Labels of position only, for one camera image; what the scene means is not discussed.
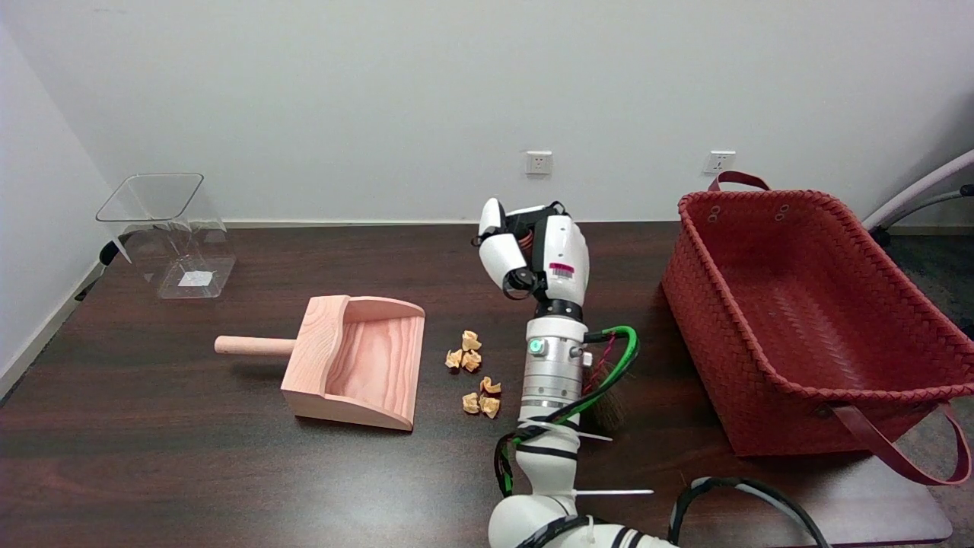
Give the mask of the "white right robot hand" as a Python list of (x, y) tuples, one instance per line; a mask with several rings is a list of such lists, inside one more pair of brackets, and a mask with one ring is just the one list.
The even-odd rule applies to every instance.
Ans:
[(536, 318), (582, 320), (589, 281), (587, 240), (562, 202), (506, 212), (491, 198), (472, 245), (504, 296), (538, 301)]

